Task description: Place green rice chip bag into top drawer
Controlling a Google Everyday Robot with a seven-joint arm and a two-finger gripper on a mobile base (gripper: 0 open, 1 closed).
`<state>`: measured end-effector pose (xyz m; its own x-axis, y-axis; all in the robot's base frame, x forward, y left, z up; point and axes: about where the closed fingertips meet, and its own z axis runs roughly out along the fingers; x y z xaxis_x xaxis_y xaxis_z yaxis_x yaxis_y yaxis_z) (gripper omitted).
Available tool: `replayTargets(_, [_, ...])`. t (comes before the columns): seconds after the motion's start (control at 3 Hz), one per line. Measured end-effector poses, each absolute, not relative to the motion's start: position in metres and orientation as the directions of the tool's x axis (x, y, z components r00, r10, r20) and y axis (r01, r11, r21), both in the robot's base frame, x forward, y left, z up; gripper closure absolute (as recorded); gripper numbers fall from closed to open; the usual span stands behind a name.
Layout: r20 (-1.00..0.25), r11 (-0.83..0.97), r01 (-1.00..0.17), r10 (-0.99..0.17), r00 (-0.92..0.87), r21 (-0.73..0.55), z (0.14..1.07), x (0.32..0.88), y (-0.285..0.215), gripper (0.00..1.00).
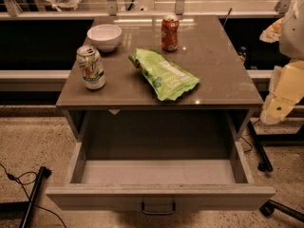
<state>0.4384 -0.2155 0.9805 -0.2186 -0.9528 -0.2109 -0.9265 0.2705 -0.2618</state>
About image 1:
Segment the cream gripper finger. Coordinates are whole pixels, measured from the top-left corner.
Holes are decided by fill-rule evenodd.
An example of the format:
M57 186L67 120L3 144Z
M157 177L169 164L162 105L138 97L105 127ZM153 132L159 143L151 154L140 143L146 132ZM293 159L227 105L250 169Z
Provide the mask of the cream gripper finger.
M260 120L264 124L278 124L286 117L285 110L278 106L275 108L263 108L260 114Z

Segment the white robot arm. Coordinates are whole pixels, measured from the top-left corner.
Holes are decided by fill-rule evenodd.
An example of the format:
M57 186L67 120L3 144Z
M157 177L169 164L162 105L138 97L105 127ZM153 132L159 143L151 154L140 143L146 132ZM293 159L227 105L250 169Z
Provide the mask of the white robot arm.
M278 124L304 98L304 0L296 0L283 18L262 31L259 40L279 42L279 51L290 58L284 67L274 67L260 113L263 123Z

